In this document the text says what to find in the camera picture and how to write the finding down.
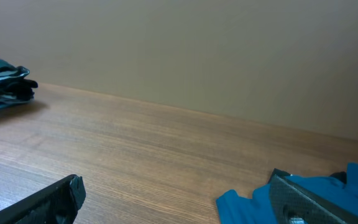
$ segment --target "metal part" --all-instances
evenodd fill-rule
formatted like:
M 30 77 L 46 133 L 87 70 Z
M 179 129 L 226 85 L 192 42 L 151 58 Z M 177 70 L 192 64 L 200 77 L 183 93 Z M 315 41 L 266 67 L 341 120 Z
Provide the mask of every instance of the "metal part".
M 277 175 L 271 179 L 269 199 L 279 224 L 358 224 L 357 216 Z

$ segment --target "folded clothing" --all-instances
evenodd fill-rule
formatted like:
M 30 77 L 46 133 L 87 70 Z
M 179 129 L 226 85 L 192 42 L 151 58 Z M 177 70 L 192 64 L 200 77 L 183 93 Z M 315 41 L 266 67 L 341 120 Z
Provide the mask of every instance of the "folded clothing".
M 29 73 L 22 66 L 14 67 L 0 59 L 0 108 L 28 103 L 34 98 L 32 89 L 38 84 L 25 79 Z
M 304 178 L 298 175 L 285 178 L 358 216 L 358 164 L 347 165 L 345 179 L 334 176 Z M 220 196 L 216 205 L 221 223 L 277 223 L 269 199 L 269 188 L 270 184 L 267 184 L 254 190 L 252 199 L 238 196 L 235 190 Z

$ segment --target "tabletop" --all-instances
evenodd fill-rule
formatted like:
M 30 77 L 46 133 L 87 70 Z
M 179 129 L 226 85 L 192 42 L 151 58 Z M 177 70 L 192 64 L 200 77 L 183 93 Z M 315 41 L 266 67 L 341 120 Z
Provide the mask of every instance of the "tabletop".
M 357 141 L 56 85 L 0 110 L 0 210 L 77 174 L 75 223 L 219 223 L 216 198 L 250 197 L 273 168 L 329 175 L 348 162 Z

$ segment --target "wall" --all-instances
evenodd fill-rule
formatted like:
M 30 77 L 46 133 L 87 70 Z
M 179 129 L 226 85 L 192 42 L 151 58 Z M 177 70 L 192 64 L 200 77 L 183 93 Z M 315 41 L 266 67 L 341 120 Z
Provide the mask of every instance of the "wall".
M 40 82 L 358 139 L 355 0 L 0 0 L 0 58 Z

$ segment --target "blue fabric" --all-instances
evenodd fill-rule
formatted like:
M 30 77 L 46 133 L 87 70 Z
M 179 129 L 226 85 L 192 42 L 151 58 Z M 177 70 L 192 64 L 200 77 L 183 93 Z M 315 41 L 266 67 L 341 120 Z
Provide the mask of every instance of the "blue fabric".
M 333 177 L 286 177 L 311 192 L 358 216 L 358 164 L 347 165 L 347 184 Z M 277 223 L 269 200 L 270 184 L 254 190 L 252 199 L 229 190 L 218 199 L 222 224 Z

